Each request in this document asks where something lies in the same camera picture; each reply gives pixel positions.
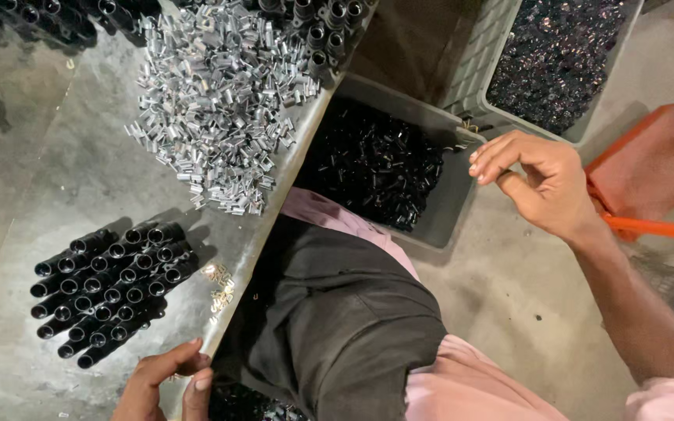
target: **plastic bin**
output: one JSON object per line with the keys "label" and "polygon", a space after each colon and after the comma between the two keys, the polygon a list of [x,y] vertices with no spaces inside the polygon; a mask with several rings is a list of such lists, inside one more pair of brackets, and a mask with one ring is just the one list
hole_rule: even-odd
{"label": "plastic bin", "polygon": [[[463,124],[461,119],[366,78],[347,74],[335,96],[360,101],[398,119],[417,124],[434,145],[454,146],[460,143],[456,132]],[[399,232],[384,226],[393,237],[430,249],[443,249],[449,244],[454,227],[463,220],[466,204],[476,186],[468,171],[470,155],[482,145],[482,138],[477,137],[480,140],[468,137],[470,145],[462,152],[444,153],[443,173],[427,197],[426,210],[418,218],[415,229]]]}
{"label": "plastic bin", "polygon": [[[512,129],[519,129],[545,139],[567,142],[578,147],[584,143],[584,134],[596,105],[600,101],[601,94],[594,96],[589,110],[561,136],[503,111],[491,105],[485,98],[521,2],[522,0],[487,0],[482,5],[459,67],[454,72],[445,96],[438,105],[454,115],[472,116],[473,124],[477,126],[493,126],[493,129],[480,132],[488,140]],[[610,83],[610,73],[641,12],[644,0],[624,0],[624,3],[627,17],[618,33],[615,47],[607,56],[608,81],[606,83]]]}

